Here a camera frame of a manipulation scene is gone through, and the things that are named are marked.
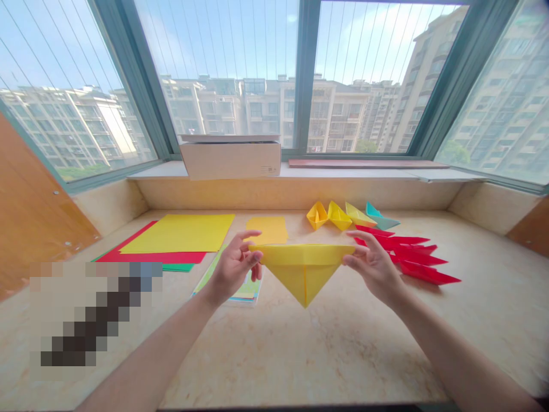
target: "marble countertop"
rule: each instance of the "marble countertop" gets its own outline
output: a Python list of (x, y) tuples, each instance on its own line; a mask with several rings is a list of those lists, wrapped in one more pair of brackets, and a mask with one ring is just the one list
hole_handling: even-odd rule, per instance
[[(166, 213), (170, 211), (147, 212), (73, 262), (89, 262)], [(288, 243), (351, 243), (329, 223), (312, 232), (305, 211), (238, 211), (228, 236), (258, 215), (285, 216)], [(402, 221), (395, 228), (399, 235), (431, 238), (439, 246), (434, 255), (449, 261), (440, 270), (463, 280), (437, 288), (406, 278), (414, 293), (532, 395), (542, 395), (549, 366), (549, 261), (448, 212), (386, 215)], [(37, 367), (35, 355), (29, 354), (44, 350), (47, 336), (62, 332), (62, 320), (82, 316), (74, 307), (93, 305), (94, 292), (106, 290), (107, 278), (82, 280), (70, 273), (42, 278), (40, 293), (31, 292), (32, 281), (31, 287), (1, 303), (0, 410), (75, 408), (187, 300), (213, 258), (207, 254), (190, 273), (164, 272), (162, 292), (141, 294), (141, 307), (131, 308), (130, 321), (119, 323), (119, 336), (108, 338), (108, 350), (96, 353), (96, 366)], [(36, 301), (44, 295), (55, 302), (55, 310), (37, 312)], [(41, 381), (44, 377), (57, 380)], [(368, 292), (356, 273), (340, 267), (307, 309), (265, 270), (257, 306), (217, 311), (161, 407), (447, 400), (398, 317)]]

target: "tree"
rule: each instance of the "tree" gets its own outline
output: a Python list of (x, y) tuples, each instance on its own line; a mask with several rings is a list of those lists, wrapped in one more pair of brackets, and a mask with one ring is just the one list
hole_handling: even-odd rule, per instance
[(462, 165), (471, 162), (469, 152), (454, 140), (448, 140), (444, 143), (437, 161), (443, 163)]
[(356, 143), (355, 153), (376, 153), (377, 144), (373, 141), (360, 139)]
[(96, 164), (93, 166), (88, 166), (84, 168), (74, 168), (74, 167), (68, 167), (68, 168), (58, 168), (57, 172), (61, 175), (63, 179), (66, 181), (69, 180), (76, 180), (76, 179), (83, 179), (84, 177), (90, 177), (95, 175), (100, 175), (102, 173), (106, 173), (110, 170), (110, 168), (107, 165), (102, 164)]

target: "hand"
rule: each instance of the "hand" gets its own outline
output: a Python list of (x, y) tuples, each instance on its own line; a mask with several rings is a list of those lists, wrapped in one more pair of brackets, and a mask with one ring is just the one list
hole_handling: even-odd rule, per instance
[(389, 254), (370, 233), (349, 231), (347, 236), (364, 240), (368, 247), (357, 245), (353, 255), (343, 256), (343, 264), (363, 277), (376, 298), (389, 307), (397, 304), (408, 291)]
[(252, 270), (252, 282), (261, 280), (261, 264), (263, 253), (251, 253), (248, 247), (252, 241), (244, 242), (250, 236), (259, 236), (261, 231), (245, 231), (237, 233), (221, 254), (213, 275), (202, 289), (209, 302), (220, 306), (229, 299), (244, 283), (246, 274)]

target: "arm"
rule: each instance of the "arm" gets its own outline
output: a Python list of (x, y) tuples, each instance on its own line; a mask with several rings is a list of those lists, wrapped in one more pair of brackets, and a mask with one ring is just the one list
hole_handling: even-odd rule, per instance
[(239, 233), (223, 251), (207, 285), (151, 334), (76, 408), (83, 411), (154, 411), (194, 341), (216, 309), (252, 270), (261, 279), (261, 252), (243, 242), (260, 231)]
[(433, 364), (460, 409), (464, 411), (542, 411), (538, 403), (509, 376), (460, 336), (413, 295), (374, 236), (348, 233), (366, 241), (343, 264), (356, 270), (375, 297), (404, 322)]

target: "wooden wall panel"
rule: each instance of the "wooden wall panel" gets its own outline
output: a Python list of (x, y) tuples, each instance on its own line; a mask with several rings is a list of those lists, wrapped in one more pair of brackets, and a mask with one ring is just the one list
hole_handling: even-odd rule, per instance
[(0, 300), (28, 284), (33, 262), (58, 262), (100, 235), (0, 113)]
[(507, 237), (549, 258), (549, 197), (542, 199)]

